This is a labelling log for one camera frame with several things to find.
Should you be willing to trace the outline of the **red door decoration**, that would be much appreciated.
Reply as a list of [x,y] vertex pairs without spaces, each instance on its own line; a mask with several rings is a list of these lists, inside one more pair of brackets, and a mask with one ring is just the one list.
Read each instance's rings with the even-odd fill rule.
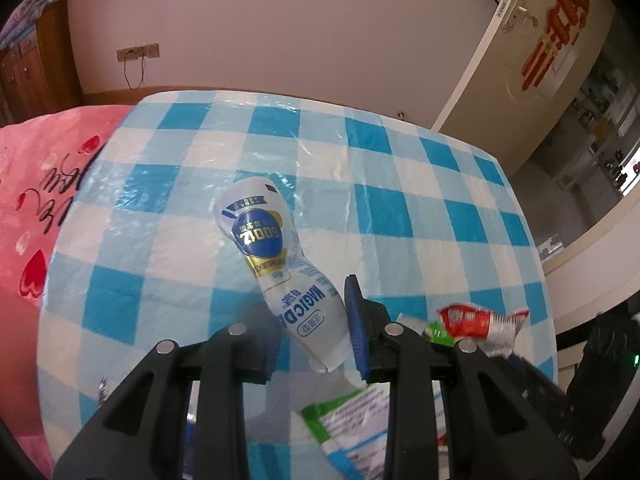
[[586,28],[590,0],[554,0],[546,11],[544,31],[521,68],[521,90],[537,89],[561,53],[574,47]]

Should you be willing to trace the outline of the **white room door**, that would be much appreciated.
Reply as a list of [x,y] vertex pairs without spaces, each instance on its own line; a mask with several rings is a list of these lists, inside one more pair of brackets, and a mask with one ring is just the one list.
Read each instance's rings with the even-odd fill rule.
[[434,130],[518,171],[585,82],[614,14],[611,0],[500,0]]

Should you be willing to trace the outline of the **pink printed bed blanket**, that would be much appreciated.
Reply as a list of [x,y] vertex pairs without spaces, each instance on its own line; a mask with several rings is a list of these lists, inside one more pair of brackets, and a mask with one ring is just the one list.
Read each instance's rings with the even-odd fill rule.
[[130,110],[81,106],[1,129],[1,426],[44,478],[52,472],[36,374],[44,283],[82,179]]

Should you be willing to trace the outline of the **brown wooden cabinet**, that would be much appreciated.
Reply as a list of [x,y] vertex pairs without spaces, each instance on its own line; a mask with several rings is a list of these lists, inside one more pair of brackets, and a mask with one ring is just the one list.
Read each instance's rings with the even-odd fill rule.
[[1,88],[14,122],[84,104],[67,0],[47,6],[24,37],[1,52]]

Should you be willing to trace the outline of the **blue white checkered tablecloth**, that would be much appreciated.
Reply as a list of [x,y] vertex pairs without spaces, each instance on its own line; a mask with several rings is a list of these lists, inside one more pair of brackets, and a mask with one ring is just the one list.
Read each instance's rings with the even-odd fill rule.
[[432,320],[453,302],[529,312],[516,350],[558,374],[544,272],[499,163],[401,120],[311,100],[231,91],[143,99],[99,143],[49,156],[43,220],[60,231],[43,289],[38,396],[60,457],[154,344],[208,339],[262,303],[216,225],[219,195],[270,179],[306,257],[391,316]]

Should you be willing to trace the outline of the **red white snack wrapper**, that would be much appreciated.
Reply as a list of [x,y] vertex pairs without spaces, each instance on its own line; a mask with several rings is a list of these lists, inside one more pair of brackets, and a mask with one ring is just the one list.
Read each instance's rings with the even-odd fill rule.
[[518,309],[511,314],[499,314],[475,304],[450,304],[438,310],[438,319],[427,322],[401,313],[397,323],[405,325],[434,344],[453,347],[469,338],[488,356],[513,353],[518,333],[528,320],[529,310]]

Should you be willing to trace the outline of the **white blue Magicdai pouch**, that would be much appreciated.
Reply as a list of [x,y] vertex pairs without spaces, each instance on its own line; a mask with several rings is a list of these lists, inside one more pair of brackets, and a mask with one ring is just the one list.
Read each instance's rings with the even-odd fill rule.
[[264,177],[236,181],[218,196],[214,215],[245,258],[271,314],[307,353],[311,368],[334,372],[350,353],[344,302],[304,255],[276,185]]

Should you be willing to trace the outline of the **green white blue wrapper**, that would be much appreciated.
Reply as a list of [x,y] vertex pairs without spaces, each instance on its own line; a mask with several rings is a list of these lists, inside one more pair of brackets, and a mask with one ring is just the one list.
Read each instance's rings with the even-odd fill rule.
[[324,456],[344,478],[383,477],[389,385],[370,385],[347,396],[311,404],[300,416]]

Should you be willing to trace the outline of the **wall power socket strip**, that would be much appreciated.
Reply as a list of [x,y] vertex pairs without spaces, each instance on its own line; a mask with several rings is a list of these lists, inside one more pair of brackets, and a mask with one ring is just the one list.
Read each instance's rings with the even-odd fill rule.
[[125,63],[138,58],[158,58],[160,56],[159,44],[146,44],[141,47],[123,48],[116,51],[117,62]]

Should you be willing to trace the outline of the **folded clothes pile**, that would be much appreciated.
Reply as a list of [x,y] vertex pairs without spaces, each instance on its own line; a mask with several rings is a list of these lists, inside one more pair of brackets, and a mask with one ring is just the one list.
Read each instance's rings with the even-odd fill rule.
[[23,0],[1,29],[1,49],[11,49],[21,34],[41,18],[44,9],[58,0]]

